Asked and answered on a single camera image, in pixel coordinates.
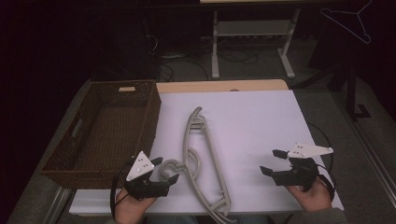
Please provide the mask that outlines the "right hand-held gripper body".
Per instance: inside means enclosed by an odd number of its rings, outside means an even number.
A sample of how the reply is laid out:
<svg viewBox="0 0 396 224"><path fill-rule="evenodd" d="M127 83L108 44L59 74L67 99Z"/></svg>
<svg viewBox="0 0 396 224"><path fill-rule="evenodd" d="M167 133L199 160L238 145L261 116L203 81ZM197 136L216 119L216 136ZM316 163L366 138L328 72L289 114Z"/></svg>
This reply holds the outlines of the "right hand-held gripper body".
<svg viewBox="0 0 396 224"><path fill-rule="evenodd" d="M314 157L333 154L333 149L331 147L296 143L287 152L288 157L284 160L290 162L290 169L288 171L273 171L272 178L276 185L302 186L305 190L309 190L319 176L318 165Z"/></svg>

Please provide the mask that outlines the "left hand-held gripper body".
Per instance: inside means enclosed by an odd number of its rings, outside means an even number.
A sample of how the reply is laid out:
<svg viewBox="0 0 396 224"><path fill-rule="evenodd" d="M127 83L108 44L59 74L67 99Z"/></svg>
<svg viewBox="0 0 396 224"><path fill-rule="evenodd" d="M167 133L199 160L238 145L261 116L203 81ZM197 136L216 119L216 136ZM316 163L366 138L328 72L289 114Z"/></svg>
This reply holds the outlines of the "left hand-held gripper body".
<svg viewBox="0 0 396 224"><path fill-rule="evenodd" d="M152 182L150 177L155 169L152 160L141 151L134 160L131 170L126 176L124 188L137 200L166 197L170 186L167 182Z"/></svg>

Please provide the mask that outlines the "brown woven basket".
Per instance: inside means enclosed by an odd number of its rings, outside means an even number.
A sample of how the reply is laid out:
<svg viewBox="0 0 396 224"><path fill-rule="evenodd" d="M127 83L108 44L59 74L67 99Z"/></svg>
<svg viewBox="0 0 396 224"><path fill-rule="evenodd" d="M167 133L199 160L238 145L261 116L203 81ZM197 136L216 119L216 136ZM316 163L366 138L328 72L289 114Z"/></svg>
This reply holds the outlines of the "brown woven basket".
<svg viewBox="0 0 396 224"><path fill-rule="evenodd" d="M41 173L66 189L108 189L155 139L161 98L153 80L92 82Z"/></svg>

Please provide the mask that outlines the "person's right hand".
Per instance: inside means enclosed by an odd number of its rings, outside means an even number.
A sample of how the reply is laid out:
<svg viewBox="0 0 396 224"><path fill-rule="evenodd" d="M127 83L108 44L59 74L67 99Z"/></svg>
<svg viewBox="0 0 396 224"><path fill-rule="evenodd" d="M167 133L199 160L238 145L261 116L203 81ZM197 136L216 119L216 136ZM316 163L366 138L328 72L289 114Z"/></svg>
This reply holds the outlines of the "person's right hand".
<svg viewBox="0 0 396 224"><path fill-rule="evenodd" d="M317 212L332 207L330 192L319 178L316 179L312 188L306 192L295 186L286 186L286 190L305 212Z"/></svg>

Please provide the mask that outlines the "person's left hand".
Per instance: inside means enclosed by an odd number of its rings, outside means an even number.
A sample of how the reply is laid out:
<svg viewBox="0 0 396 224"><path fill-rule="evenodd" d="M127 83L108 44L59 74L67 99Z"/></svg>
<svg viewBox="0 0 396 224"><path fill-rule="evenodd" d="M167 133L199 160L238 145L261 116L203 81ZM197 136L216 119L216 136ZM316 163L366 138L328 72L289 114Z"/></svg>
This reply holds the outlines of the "person's left hand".
<svg viewBox="0 0 396 224"><path fill-rule="evenodd" d="M138 224L156 198L137 200L131 197L126 189L121 189L116 196L115 221L118 224Z"/></svg>

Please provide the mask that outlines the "white table mat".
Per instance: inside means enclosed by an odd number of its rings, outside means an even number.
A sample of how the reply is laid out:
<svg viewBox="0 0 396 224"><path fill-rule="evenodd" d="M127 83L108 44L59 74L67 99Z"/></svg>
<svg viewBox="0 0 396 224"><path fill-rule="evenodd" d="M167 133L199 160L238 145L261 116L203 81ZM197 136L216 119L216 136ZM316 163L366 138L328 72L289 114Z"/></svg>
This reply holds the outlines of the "white table mat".
<svg viewBox="0 0 396 224"><path fill-rule="evenodd" d="M191 112L200 106L207 120L219 165L231 197L230 214L301 211L284 187L262 174L260 166L290 169L273 149L289 151L296 143L314 145L292 91L220 91L160 93L162 105L150 158L183 159L182 142ZM207 199L220 199L219 181L203 135L196 130L189 146L202 160L197 183ZM69 212L81 216L110 215L109 190L78 190ZM159 198L147 214L203 215L188 178L181 173L167 197Z"/></svg>

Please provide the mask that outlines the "black stand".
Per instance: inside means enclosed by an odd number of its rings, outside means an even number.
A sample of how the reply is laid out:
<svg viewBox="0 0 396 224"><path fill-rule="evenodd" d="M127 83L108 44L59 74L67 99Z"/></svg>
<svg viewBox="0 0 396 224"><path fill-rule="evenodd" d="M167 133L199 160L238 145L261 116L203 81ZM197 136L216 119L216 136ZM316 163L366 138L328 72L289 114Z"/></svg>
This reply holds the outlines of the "black stand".
<svg viewBox="0 0 396 224"><path fill-rule="evenodd" d="M326 20L318 38L314 59L309 63L320 69L316 75L291 86L292 89L302 89L319 81L327 75L332 75L327 88L330 91L340 91L346 85L346 112L356 121L359 118L370 118L364 105L356 104L358 65L366 43L354 36L334 21Z"/></svg>

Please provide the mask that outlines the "metal floor rail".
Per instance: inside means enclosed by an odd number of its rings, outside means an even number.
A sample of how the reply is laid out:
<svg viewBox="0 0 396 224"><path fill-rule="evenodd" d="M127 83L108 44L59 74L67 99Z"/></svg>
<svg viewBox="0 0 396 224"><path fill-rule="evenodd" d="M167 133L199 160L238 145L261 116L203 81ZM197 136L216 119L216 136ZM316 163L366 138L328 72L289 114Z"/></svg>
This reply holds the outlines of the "metal floor rail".
<svg viewBox="0 0 396 224"><path fill-rule="evenodd" d="M376 98L369 94L358 97L354 115L347 111L347 98L343 93L336 93L334 99L396 209L396 122Z"/></svg>

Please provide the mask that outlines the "white metal frame desk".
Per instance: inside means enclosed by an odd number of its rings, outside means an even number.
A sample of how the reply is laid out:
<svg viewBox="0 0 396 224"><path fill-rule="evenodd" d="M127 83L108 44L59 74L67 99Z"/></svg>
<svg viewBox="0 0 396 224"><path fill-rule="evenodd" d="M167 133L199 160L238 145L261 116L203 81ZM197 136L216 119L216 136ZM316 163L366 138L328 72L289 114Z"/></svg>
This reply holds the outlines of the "white metal frame desk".
<svg viewBox="0 0 396 224"><path fill-rule="evenodd" d="M218 39L233 36L284 36L285 42L277 49L279 59L283 65L287 78L295 78L295 74L288 59L288 50L292 40L301 10L295 8L292 16L284 20L244 20L223 21L219 19L219 12L213 12L211 73L214 79L219 79Z"/></svg>

